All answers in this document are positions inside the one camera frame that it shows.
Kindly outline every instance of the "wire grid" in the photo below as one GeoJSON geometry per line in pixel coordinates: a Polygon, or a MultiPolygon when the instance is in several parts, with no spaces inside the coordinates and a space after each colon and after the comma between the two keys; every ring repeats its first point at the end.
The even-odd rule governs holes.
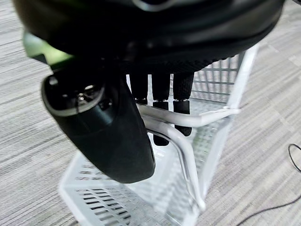
{"type": "MultiPolygon", "coordinates": [[[[202,99],[220,104],[226,104],[235,83],[239,67],[245,53],[220,60],[195,72],[191,98],[202,99]]],[[[173,79],[171,75],[171,89],[173,92],[173,79]]]]}
{"type": "Polygon", "coordinates": [[[199,176],[202,174],[204,163],[211,150],[212,140],[223,122],[224,119],[221,119],[209,125],[196,128],[196,135],[192,141],[192,147],[199,176]]]}
{"type": "Polygon", "coordinates": [[[92,225],[172,225],[164,214],[155,211],[126,185],[107,177],[81,152],[77,153],[74,165],[76,168],[72,169],[73,184],[65,190],[73,200],[73,205],[81,208],[84,215],[93,222],[92,225]]]}

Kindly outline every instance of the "white metal bar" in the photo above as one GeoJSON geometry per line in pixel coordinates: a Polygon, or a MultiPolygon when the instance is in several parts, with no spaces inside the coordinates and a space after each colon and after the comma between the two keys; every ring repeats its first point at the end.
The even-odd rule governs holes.
{"type": "Polygon", "coordinates": [[[179,126],[201,127],[211,122],[223,119],[230,115],[239,114],[239,109],[221,109],[217,111],[205,112],[199,115],[181,114],[168,110],[151,107],[149,105],[137,104],[141,115],[148,115],[158,121],[167,122],[179,126]]]}
{"type": "Polygon", "coordinates": [[[200,210],[204,211],[206,204],[199,192],[200,188],[198,183],[197,167],[193,148],[189,141],[187,141],[181,132],[164,122],[157,121],[147,116],[143,116],[142,119],[148,131],[157,136],[163,137],[174,144],[179,153],[180,163],[188,192],[196,201],[200,210]]]}
{"type": "Polygon", "coordinates": [[[258,48],[259,44],[253,46],[245,53],[245,56],[242,60],[240,69],[236,77],[233,90],[227,103],[227,106],[229,106],[230,108],[239,108],[239,103],[244,93],[250,73],[252,71],[252,66],[254,64],[258,48]]]}
{"type": "Polygon", "coordinates": [[[226,119],[214,135],[214,141],[212,142],[210,153],[203,166],[201,177],[199,178],[202,197],[206,197],[207,195],[218,161],[222,154],[222,150],[226,144],[231,125],[232,119],[226,119]]]}

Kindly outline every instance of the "black rubber cover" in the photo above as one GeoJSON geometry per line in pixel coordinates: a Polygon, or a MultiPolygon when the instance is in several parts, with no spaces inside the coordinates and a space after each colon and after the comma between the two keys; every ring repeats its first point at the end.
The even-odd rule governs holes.
{"type": "MultiPolygon", "coordinates": [[[[182,114],[190,114],[190,104],[189,101],[174,101],[174,112],[182,114]]],[[[179,130],[184,136],[188,137],[191,134],[192,128],[184,126],[174,126],[179,130]]]]}
{"type": "Polygon", "coordinates": [[[152,96],[154,100],[168,100],[170,89],[170,74],[151,75],[152,96]]]}
{"type": "Polygon", "coordinates": [[[189,99],[192,90],[194,72],[192,73],[176,73],[174,74],[174,99],[189,99]]]}
{"type": "Polygon", "coordinates": [[[148,75],[132,73],[130,74],[130,82],[133,97],[137,99],[147,99],[148,75]]]}
{"type": "MultiPolygon", "coordinates": [[[[154,107],[157,107],[160,109],[168,110],[168,102],[167,101],[154,102],[152,105],[154,107]]],[[[169,144],[169,142],[167,140],[165,140],[162,137],[158,137],[156,135],[154,135],[154,143],[157,146],[167,146],[169,144]]]]}
{"type": "Polygon", "coordinates": [[[63,132],[98,169],[121,183],[133,183],[153,175],[155,160],[129,88],[124,79],[111,77],[103,82],[99,102],[75,107],[75,113],[71,113],[72,108],[53,108],[53,97],[59,95],[53,94],[49,77],[43,81],[42,98],[63,132]],[[101,107],[108,100],[112,104],[101,107]]]}
{"type": "Polygon", "coordinates": [[[195,72],[264,38],[285,0],[194,0],[145,12],[131,0],[13,0],[26,30],[124,73],[195,72]]]}

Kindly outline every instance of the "white wire basket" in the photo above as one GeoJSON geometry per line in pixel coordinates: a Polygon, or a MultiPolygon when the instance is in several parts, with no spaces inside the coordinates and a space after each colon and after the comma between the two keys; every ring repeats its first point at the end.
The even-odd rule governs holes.
{"type": "MultiPolygon", "coordinates": [[[[196,72],[190,114],[238,109],[257,49],[254,46],[196,72]]],[[[183,138],[174,131],[179,139],[169,133],[163,136],[171,141],[165,147],[155,146],[153,135],[149,134],[156,159],[155,173],[129,185],[110,179],[78,151],[60,182],[59,193],[81,226],[195,225],[205,210],[204,200],[233,118],[219,117],[201,127],[197,127],[196,120],[197,126],[189,137],[183,138]]],[[[162,120],[143,119],[148,129],[171,128],[162,120]]]]}

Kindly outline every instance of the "green component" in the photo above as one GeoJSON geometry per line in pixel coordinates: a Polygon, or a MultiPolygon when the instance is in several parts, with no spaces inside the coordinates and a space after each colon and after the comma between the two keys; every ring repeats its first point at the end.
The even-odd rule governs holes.
{"type": "Polygon", "coordinates": [[[50,46],[46,41],[27,31],[23,34],[23,45],[28,57],[46,63],[52,69],[56,69],[59,65],[67,63],[74,58],[73,55],[50,46]]]}

